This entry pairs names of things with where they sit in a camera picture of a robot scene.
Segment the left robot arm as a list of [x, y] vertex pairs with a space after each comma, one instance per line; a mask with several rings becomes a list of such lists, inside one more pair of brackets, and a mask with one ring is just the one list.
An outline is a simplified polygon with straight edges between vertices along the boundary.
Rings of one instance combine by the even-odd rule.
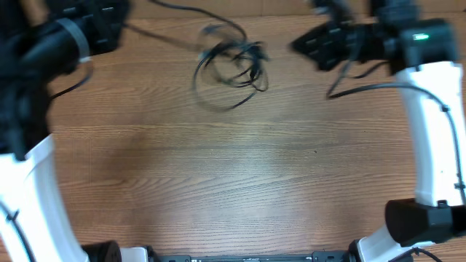
[[1, 239], [13, 261], [152, 261], [147, 247], [82, 245], [55, 175], [50, 82], [114, 51], [128, 1], [48, 1], [33, 25], [20, 1], [1, 3]]

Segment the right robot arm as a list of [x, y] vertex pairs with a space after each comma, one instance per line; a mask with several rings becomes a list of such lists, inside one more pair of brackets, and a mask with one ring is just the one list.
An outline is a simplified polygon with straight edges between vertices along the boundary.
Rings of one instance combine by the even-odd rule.
[[463, 68], [452, 25], [422, 19], [414, 1], [371, 1], [371, 24], [345, 1], [313, 1], [329, 19], [292, 42], [321, 71], [353, 63], [388, 65], [393, 82], [357, 92], [396, 89], [411, 128], [416, 186], [410, 199], [385, 205], [384, 225], [345, 251], [315, 252], [314, 261], [412, 261], [430, 245], [465, 235]]

